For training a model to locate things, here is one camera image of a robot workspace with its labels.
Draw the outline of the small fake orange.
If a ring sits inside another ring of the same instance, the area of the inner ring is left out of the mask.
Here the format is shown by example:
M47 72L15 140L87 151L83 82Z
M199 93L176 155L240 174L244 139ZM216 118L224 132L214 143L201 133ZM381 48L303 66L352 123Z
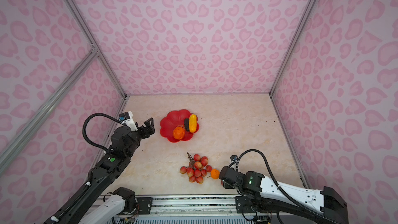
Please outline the small fake orange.
M220 175L220 172L217 169L213 169L210 172L210 177L213 179L218 179Z

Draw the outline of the orange fake persimmon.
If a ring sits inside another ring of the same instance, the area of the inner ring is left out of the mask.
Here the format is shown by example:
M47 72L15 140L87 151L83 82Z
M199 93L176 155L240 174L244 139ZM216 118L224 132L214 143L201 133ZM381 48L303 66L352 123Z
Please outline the orange fake persimmon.
M178 125L173 130L173 138L176 140L182 140L185 137L186 129L183 125Z

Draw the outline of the yellow fake corn cob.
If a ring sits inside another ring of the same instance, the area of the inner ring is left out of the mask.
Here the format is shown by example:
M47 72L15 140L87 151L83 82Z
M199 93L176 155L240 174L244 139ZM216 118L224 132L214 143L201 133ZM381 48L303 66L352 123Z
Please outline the yellow fake corn cob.
M198 129L198 117L195 114L191 114L188 122L189 131L195 133Z

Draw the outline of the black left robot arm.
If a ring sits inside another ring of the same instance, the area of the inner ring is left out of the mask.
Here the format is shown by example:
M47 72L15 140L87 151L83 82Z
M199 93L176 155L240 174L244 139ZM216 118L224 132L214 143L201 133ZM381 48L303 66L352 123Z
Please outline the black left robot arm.
M111 136L109 148L94 143L88 138L87 126L95 117L108 118L122 126L118 127ZM97 198L108 188L130 164L131 158L139 148L141 140L155 134L154 120L149 118L142 126L136 122L128 125L126 122L132 120L127 113L119 115L119 119L103 113L90 115L84 122L82 134L85 141L105 151L100 161L88 172L88 176L77 192L57 210L51 217L44 221L46 224L77 224L90 209Z

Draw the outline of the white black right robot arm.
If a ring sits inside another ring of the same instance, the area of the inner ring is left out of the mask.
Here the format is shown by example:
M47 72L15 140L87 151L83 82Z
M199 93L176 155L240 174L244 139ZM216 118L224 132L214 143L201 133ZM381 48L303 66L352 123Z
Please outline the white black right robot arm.
M347 202L331 187L299 188L257 172L243 174L227 166L219 178L248 199L249 207L256 212L285 212L317 224L349 223Z

